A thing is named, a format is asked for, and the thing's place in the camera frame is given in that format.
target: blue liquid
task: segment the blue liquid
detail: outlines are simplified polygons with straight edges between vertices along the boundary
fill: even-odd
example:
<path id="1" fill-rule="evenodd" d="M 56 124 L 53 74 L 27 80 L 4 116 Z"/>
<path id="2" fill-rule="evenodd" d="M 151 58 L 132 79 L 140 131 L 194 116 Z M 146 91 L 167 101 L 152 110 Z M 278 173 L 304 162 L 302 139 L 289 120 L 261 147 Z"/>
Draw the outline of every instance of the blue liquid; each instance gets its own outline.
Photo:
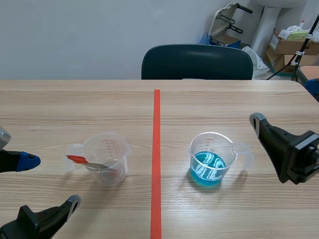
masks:
<path id="1" fill-rule="evenodd" d="M 212 168 L 226 167 L 224 160 L 222 160 L 222 158 L 216 153 L 205 151 L 197 153 L 195 157 L 205 166 Z M 197 183 L 204 186 L 212 186 L 218 184 L 222 180 L 225 170 L 213 170 L 206 168 L 193 159 L 190 172 Z"/>

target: red tape line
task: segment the red tape line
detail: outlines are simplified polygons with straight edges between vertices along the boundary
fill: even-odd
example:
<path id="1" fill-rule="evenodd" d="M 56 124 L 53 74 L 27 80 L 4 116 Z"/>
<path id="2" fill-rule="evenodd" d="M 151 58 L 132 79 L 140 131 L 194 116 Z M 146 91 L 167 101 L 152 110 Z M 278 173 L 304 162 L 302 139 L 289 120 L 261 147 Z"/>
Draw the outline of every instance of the red tape line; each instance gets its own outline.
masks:
<path id="1" fill-rule="evenodd" d="M 160 90 L 154 90 L 151 239 L 161 239 Z"/>

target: red spoon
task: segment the red spoon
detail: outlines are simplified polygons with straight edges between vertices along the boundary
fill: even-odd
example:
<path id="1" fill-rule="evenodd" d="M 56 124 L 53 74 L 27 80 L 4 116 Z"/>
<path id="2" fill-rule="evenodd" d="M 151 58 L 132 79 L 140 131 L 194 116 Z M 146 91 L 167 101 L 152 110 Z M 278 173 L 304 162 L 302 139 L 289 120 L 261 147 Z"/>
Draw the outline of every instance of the red spoon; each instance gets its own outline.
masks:
<path id="1" fill-rule="evenodd" d="M 85 166 L 88 166 L 90 168 L 98 169 L 98 170 L 104 170 L 108 169 L 110 171 L 116 171 L 115 169 L 109 168 L 108 166 L 105 166 L 100 163 L 89 163 L 85 157 L 77 156 L 77 155 L 66 155 L 66 157 L 70 160 L 72 160 L 75 163 L 82 164 Z"/>

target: floor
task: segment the floor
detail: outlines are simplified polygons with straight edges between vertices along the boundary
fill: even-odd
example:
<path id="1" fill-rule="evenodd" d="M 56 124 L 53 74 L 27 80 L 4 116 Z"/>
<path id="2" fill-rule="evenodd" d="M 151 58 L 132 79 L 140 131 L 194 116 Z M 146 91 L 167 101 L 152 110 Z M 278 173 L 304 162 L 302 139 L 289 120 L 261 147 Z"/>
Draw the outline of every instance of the floor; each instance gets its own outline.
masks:
<path id="1" fill-rule="evenodd" d="M 253 78 L 253 80 L 255 81 L 259 81 L 259 80 L 266 80 L 268 79 L 268 77 L 272 76 L 272 72 L 268 71 L 266 72 L 264 75 L 261 75 L 259 77 Z M 287 77 L 287 76 L 274 76 L 273 78 L 270 79 L 270 81 L 274 81 L 274 80 L 280 80 L 280 81 L 291 81 L 291 77 Z"/>

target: measuring cup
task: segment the measuring cup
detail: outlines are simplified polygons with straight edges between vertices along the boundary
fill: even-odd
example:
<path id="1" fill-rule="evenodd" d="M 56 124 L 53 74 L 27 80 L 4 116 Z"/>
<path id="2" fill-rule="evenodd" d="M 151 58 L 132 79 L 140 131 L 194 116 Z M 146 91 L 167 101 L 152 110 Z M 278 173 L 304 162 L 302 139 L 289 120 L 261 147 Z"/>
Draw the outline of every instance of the measuring cup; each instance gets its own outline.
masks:
<path id="1" fill-rule="evenodd" d="M 190 172 L 194 180 L 204 186 L 221 182 L 239 156 L 244 157 L 244 170 L 251 167 L 254 155 L 249 145 L 233 143 L 220 133 L 205 132 L 197 135 L 187 148 Z"/>
<path id="2" fill-rule="evenodd" d="M 128 172 L 126 157 L 130 152 L 130 146 L 116 133 L 100 133 L 84 143 L 71 144 L 67 148 L 67 155 L 82 156 L 90 163 L 107 166 L 103 169 L 85 166 L 96 181 L 106 185 L 120 183 L 125 178 Z M 74 162 L 66 156 L 64 163 L 69 171 L 74 170 Z"/>

